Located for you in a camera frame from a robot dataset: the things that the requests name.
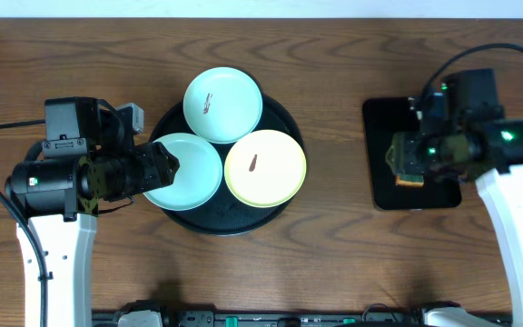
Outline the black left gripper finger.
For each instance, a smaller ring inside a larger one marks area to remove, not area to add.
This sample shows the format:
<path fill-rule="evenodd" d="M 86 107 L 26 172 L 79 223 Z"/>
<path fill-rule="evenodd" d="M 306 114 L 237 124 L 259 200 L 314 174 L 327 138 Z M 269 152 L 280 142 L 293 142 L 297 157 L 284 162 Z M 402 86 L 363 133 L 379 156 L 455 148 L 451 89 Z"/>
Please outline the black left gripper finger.
<path fill-rule="evenodd" d="M 162 164 L 178 164 L 178 159 L 172 155 L 160 142 L 152 143 L 155 160 Z"/>
<path fill-rule="evenodd" d="M 159 162 L 159 181 L 161 186 L 169 186 L 174 182 L 174 177 L 179 170 L 178 161 Z"/>

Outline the mint plate with red stain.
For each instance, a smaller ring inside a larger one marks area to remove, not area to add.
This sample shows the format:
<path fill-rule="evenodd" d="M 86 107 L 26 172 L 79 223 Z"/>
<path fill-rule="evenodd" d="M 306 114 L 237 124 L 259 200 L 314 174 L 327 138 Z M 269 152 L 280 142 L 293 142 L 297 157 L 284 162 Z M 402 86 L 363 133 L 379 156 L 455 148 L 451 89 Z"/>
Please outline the mint plate with red stain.
<path fill-rule="evenodd" d="M 231 144 L 255 129 L 262 93 L 246 73 L 215 67 L 197 75 L 183 97 L 183 115 L 192 131 L 214 144 Z"/>

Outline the yellow plate with stain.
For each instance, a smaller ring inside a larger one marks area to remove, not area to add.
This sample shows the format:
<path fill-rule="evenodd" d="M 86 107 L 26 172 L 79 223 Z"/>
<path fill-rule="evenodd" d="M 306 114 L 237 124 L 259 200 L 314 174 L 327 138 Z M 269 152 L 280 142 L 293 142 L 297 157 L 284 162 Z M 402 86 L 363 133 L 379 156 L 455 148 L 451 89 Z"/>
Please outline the yellow plate with stain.
<path fill-rule="evenodd" d="M 300 190 L 306 172 L 301 145 L 276 130 L 247 134 L 232 146 L 224 163 L 224 179 L 232 195 L 256 208 L 289 201 Z"/>

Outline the orange green scrub sponge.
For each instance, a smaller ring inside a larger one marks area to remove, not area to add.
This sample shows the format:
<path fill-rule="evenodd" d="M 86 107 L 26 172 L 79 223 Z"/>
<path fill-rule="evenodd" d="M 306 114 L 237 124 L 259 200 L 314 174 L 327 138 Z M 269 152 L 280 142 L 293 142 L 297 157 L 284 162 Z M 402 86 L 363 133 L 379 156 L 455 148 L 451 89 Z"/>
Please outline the orange green scrub sponge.
<path fill-rule="evenodd" d="M 398 174 L 395 183 L 402 187 L 422 187 L 424 185 L 424 177 L 421 175 L 412 174 Z"/>

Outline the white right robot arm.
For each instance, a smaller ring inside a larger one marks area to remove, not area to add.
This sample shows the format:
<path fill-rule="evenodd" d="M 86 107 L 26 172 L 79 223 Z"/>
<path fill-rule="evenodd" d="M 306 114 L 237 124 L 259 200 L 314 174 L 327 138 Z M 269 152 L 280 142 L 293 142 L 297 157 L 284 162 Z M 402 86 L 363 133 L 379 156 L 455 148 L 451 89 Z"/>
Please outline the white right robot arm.
<path fill-rule="evenodd" d="M 475 183 L 497 236 L 512 323 L 523 326 L 523 120 L 475 123 L 458 133 L 398 132 L 385 159 L 397 176 Z"/>

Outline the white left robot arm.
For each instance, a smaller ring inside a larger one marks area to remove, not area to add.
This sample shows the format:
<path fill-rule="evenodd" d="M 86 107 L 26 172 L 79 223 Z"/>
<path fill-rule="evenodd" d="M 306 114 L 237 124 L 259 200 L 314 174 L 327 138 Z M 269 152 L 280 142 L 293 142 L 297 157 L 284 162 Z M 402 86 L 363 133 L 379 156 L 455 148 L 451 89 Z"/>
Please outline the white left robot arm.
<path fill-rule="evenodd" d="M 5 183 L 7 198 L 22 215 L 16 236 L 24 262 L 26 325 L 92 325 L 99 202 L 170 186 L 179 167 L 159 143 L 53 155 L 50 143 L 40 141 L 28 150 Z"/>

